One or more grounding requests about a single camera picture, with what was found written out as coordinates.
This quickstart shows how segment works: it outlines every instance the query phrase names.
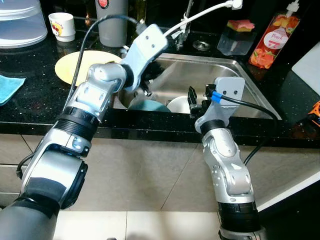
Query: sink drain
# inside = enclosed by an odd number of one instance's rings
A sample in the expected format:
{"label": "sink drain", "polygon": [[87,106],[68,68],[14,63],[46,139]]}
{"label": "sink drain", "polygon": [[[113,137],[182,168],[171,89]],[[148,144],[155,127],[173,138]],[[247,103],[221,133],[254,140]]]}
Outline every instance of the sink drain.
{"label": "sink drain", "polygon": [[208,51],[210,49],[210,44],[205,41],[194,41],[192,46],[199,51]]}

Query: soap bottle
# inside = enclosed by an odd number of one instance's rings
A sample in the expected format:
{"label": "soap bottle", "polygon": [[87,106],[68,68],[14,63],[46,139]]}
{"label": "soap bottle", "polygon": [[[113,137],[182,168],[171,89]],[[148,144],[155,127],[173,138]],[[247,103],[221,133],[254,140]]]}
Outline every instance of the soap bottle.
{"label": "soap bottle", "polygon": [[274,15],[249,58],[250,64],[262,69],[270,68],[300,22],[300,19],[293,15],[299,8],[298,1],[290,3],[285,14],[278,12]]}

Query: beige tile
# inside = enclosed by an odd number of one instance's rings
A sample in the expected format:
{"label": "beige tile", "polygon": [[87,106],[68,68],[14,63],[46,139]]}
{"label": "beige tile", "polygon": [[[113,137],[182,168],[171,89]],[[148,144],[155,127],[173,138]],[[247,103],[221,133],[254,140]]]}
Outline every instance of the beige tile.
{"label": "beige tile", "polygon": [[18,164],[30,153],[20,135],[0,134],[0,164]]}
{"label": "beige tile", "polygon": [[[242,146],[243,159],[252,147]],[[320,150],[263,147],[248,164],[257,205],[320,171]]]}
{"label": "beige tile", "polygon": [[125,211],[61,211],[53,240],[125,240],[126,216]]}
{"label": "beige tile", "polygon": [[36,150],[36,147],[40,143],[41,139],[44,136],[37,136],[37,135],[22,135],[26,143],[28,144],[29,148],[31,148],[32,151]]}
{"label": "beige tile", "polygon": [[0,165],[0,193],[19,193],[21,180],[16,175],[16,165]]}
{"label": "beige tile", "polygon": [[218,240],[215,212],[127,213],[126,240]]}
{"label": "beige tile", "polygon": [[196,144],[122,139],[92,141],[77,211],[158,211]]}
{"label": "beige tile", "polygon": [[163,211],[217,212],[212,178],[199,144],[184,168]]}
{"label": "beige tile", "polygon": [[18,196],[18,193],[0,193],[0,207],[6,207],[12,204]]}

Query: cable clip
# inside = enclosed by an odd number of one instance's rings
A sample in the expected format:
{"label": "cable clip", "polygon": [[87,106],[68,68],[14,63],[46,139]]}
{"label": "cable clip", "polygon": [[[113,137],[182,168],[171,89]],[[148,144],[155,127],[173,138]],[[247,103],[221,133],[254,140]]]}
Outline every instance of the cable clip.
{"label": "cable clip", "polygon": [[222,94],[214,91],[213,94],[212,94],[211,100],[215,101],[215,102],[217,102],[219,104],[220,101],[221,101],[221,97],[222,97]]}

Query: clear plastic container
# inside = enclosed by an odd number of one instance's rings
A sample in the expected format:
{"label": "clear plastic container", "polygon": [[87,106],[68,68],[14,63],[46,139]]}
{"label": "clear plastic container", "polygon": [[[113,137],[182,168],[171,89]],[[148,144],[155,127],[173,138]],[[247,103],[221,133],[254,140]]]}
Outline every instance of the clear plastic container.
{"label": "clear plastic container", "polygon": [[0,49],[36,44],[47,33],[39,0],[7,0],[0,4]]}
{"label": "clear plastic container", "polygon": [[216,48],[226,56],[246,55],[255,37],[256,33],[254,31],[235,31],[226,27]]}

